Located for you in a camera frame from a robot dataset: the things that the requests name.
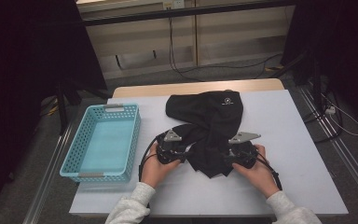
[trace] basket handle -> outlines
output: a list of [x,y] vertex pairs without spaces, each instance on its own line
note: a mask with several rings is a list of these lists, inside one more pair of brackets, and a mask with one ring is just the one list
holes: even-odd
[[78,177],[104,177],[103,173],[79,173]]
[[106,112],[121,112],[121,111],[124,111],[124,105],[123,104],[104,105],[103,108],[104,108],[104,110]]

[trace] logo on cap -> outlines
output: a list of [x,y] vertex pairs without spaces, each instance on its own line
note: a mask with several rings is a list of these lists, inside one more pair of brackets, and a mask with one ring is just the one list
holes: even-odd
[[233,105],[234,103],[231,102],[230,98],[226,98],[225,102],[222,105]]

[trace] dark curtain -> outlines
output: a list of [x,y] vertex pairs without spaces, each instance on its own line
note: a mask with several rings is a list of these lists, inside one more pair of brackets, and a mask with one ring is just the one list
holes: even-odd
[[73,0],[0,1],[0,190],[58,81],[106,89],[85,27],[66,21],[81,21]]
[[311,1],[296,7],[286,40],[282,64],[304,50],[311,56],[296,68],[295,81],[303,84],[312,73],[312,60],[322,75],[354,107],[358,116],[358,1]]

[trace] black cloth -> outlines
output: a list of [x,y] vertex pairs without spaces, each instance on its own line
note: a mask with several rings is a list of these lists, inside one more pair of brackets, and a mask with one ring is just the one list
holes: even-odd
[[193,154],[187,160],[194,170],[210,178],[228,175],[232,170],[226,166],[223,154],[228,153],[228,139],[238,132],[242,113],[243,105],[237,91],[172,95],[166,104],[168,117],[197,125],[199,130],[196,132],[193,128],[192,133],[199,134],[198,141],[191,146],[189,151]]

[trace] power outlet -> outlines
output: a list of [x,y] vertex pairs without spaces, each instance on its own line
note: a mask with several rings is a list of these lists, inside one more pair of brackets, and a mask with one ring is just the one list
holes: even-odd
[[162,1],[162,8],[164,10],[185,8],[185,0],[164,0]]
[[164,0],[162,2],[162,9],[164,10],[173,9],[172,0]]
[[336,114],[336,108],[333,105],[330,105],[327,109],[326,109],[326,114]]
[[172,1],[172,8],[185,8],[185,0],[173,0]]

